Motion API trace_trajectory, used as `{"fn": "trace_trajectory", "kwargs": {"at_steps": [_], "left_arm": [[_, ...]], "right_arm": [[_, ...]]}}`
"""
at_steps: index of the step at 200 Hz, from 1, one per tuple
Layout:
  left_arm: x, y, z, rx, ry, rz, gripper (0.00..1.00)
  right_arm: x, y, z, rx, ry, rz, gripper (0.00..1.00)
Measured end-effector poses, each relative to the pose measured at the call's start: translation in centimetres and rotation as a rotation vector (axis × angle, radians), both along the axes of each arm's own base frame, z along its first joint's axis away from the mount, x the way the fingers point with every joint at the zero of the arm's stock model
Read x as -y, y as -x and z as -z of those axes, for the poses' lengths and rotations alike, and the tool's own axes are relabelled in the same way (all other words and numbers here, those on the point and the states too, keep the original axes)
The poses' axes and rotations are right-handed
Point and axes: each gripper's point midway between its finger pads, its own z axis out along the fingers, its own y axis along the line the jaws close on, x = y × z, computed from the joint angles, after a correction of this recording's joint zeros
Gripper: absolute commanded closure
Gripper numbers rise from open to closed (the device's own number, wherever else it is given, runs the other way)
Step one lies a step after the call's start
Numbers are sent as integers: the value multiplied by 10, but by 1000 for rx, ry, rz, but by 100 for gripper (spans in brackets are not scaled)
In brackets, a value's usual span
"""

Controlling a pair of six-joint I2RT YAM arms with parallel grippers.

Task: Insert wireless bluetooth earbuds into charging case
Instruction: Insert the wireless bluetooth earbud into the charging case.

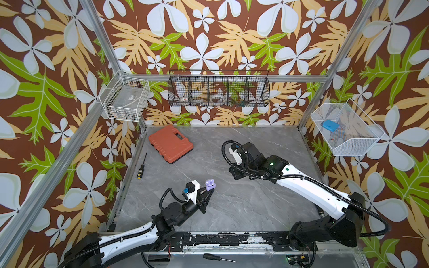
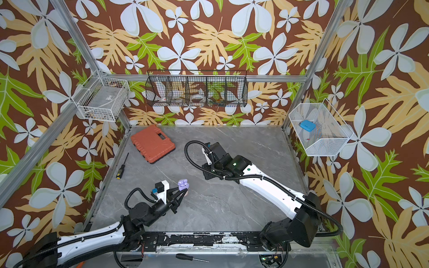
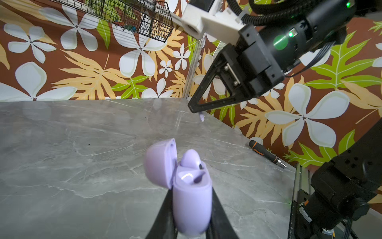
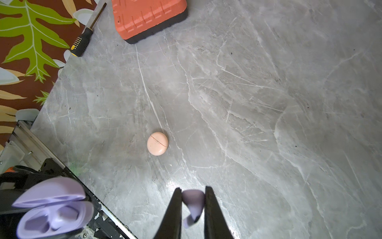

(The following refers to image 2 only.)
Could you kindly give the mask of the purple earbud charging case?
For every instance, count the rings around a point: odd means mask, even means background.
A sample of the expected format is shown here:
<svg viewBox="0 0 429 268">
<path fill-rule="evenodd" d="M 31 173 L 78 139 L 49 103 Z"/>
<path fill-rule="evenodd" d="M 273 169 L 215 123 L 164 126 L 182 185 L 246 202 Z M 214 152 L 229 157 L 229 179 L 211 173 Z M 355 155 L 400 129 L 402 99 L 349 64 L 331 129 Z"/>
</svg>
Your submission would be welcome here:
<svg viewBox="0 0 429 268">
<path fill-rule="evenodd" d="M 178 182 L 178 189 L 179 189 L 179 191 L 183 191 L 183 190 L 185 190 L 185 189 L 189 189 L 189 183 L 188 183 L 188 180 L 187 180 L 187 179 L 181 179 L 181 180 Z"/>
</svg>

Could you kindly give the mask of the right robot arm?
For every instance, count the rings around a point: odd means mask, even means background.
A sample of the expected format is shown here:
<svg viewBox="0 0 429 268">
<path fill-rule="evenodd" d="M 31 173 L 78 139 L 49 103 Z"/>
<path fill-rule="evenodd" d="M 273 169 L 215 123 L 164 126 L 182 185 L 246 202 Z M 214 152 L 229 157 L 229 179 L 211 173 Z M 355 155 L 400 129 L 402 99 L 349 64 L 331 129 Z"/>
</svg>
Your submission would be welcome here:
<svg viewBox="0 0 429 268">
<path fill-rule="evenodd" d="M 217 142 L 189 141 L 184 155 L 192 166 L 203 172 L 205 179 L 236 182 L 260 194 L 285 214 L 285 219 L 264 226 L 258 234 L 257 247 L 273 250 L 290 242 L 310 247 L 316 237 L 335 237 L 344 231 L 338 220 L 322 210 L 316 194 L 290 189 L 249 159 L 241 155 L 232 157 Z"/>
</svg>

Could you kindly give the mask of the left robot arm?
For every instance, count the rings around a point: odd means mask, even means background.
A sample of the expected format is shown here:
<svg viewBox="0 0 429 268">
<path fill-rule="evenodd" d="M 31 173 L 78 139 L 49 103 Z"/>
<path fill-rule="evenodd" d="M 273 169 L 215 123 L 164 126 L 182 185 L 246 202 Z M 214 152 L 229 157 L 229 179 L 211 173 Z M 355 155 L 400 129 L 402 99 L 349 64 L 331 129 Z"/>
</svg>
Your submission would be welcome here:
<svg viewBox="0 0 429 268">
<path fill-rule="evenodd" d="M 151 191 L 151 198 L 134 207 L 128 205 L 135 192 L 144 195 L 141 188 L 133 189 L 125 199 L 128 215 L 107 227 L 71 236 L 45 235 L 23 257 L 15 263 L 16 268 L 69 268 L 104 253 L 130 251 L 138 248 L 143 240 L 145 228 L 151 226 L 168 211 L 177 212 L 187 188 L 167 187 L 158 183 Z"/>
</svg>

